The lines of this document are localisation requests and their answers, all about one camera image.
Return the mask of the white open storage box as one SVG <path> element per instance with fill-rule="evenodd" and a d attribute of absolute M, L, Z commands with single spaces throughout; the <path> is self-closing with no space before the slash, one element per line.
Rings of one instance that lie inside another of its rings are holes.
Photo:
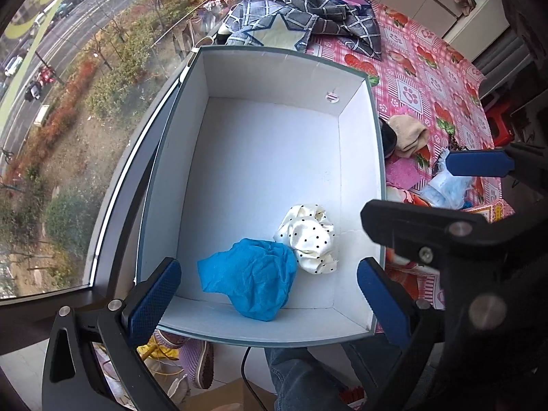
<path fill-rule="evenodd" d="M 357 282 L 361 260 L 385 259 L 360 213 L 386 196 L 379 118 L 364 72 L 268 47 L 209 46 L 175 85 L 140 225 L 137 279 L 166 257 L 182 279 L 160 327 L 215 343 L 318 346 L 360 339 L 376 320 Z M 272 239 L 295 205 L 334 225 L 337 269 L 297 273 L 269 322 L 201 288 L 197 263 L 243 238 Z"/>

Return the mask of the pink strawberry tablecloth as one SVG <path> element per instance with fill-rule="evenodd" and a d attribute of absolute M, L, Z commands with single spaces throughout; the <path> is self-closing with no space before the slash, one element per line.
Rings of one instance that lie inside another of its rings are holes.
<path fill-rule="evenodd" d="M 348 49 L 332 36 L 310 39 L 308 53 L 365 72 L 378 114 L 415 117 L 429 130 L 428 144 L 411 156 L 426 174 L 437 172 L 440 154 L 457 149 L 491 149 L 493 139 L 478 89 L 481 72 L 437 34 L 386 5 L 373 10 L 382 36 L 382 60 Z"/>

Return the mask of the pink sponge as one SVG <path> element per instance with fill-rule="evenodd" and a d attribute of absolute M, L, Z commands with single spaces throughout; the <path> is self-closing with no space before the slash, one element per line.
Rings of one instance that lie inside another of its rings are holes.
<path fill-rule="evenodd" d="M 400 189 L 421 188 L 426 182 L 426 174 L 415 158 L 390 159 L 385 166 L 385 180 L 389 187 Z"/>

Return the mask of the white polka dot cloth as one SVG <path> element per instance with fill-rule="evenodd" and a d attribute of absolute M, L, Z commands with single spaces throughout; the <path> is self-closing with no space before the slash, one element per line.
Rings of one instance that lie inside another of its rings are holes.
<path fill-rule="evenodd" d="M 294 251 L 298 265 L 307 273 L 325 275 L 337 270 L 334 225 L 320 205 L 292 206 L 273 238 Z"/>

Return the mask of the purple slipper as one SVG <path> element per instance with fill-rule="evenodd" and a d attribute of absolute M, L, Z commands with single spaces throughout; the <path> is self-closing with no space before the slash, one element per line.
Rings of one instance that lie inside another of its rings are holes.
<path fill-rule="evenodd" d="M 214 381 L 214 347 L 205 340 L 154 330 L 153 340 L 161 351 L 179 361 L 194 388 L 208 390 Z"/>

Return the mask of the blue jeans leg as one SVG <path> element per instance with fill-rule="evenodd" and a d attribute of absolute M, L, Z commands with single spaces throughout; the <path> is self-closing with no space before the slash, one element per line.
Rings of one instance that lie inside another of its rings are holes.
<path fill-rule="evenodd" d="M 368 399 L 372 399 L 402 356 L 383 334 L 342 344 Z M 347 410 L 342 383 L 306 348 L 266 348 L 276 410 Z"/>

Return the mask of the red plastic stool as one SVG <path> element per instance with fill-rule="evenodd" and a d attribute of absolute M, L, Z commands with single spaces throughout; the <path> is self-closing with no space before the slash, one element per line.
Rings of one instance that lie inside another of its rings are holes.
<path fill-rule="evenodd" d="M 514 140 L 514 130 L 510 122 L 511 101 L 497 101 L 486 111 L 488 126 L 496 148 L 504 147 Z"/>

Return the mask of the pink printed card box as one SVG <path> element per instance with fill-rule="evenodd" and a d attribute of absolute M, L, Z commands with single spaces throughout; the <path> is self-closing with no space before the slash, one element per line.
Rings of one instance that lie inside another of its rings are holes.
<path fill-rule="evenodd" d="M 498 222 L 514 214 L 514 209 L 504 199 L 495 199 L 492 202 L 482 202 L 478 205 L 467 200 L 461 211 L 481 214 L 489 223 Z"/>

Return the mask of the beige sock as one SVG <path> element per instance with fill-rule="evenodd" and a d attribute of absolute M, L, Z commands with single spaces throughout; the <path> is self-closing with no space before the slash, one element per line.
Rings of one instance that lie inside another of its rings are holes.
<path fill-rule="evenodd" d="M 411 115 L 394 115 L 388 125 L 396 133 L 395 153 L 400 158 L 410 158 L 428 144 L 428 128 Z"/>

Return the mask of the grey plaid star blanket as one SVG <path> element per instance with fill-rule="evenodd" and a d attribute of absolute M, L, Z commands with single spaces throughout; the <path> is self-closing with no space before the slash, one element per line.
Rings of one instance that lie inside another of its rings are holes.
<path fill-rule="evenodd" d="M 311 36 L 334 36 L 348 49 L 382 60 L 379 23 L 369 0 L 240 0 L 217 33 L 233 46 L 305 52 Z"/>

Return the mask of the blue cloth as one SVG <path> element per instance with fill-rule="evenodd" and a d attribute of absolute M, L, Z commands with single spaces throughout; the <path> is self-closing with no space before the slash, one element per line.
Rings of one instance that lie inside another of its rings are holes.
<path fill-rule="evenodd" d="M 204 292 L 223 294 L 239 314 L 269 322 L 289 300 L 298 263 L 282 243 L 244 238 L 198 261 L 197 269 Z"/>

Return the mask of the light blue fluffy sock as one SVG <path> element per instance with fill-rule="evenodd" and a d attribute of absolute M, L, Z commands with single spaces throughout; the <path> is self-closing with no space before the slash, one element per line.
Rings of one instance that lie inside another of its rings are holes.
<path fill-rule="evenodd" d="M 431 207 L 459 210 L 465 203 L 465 195 L 472 186 L 470 176 L 455 176 L 447 168 L 439 171 L 418 195 Z"/>

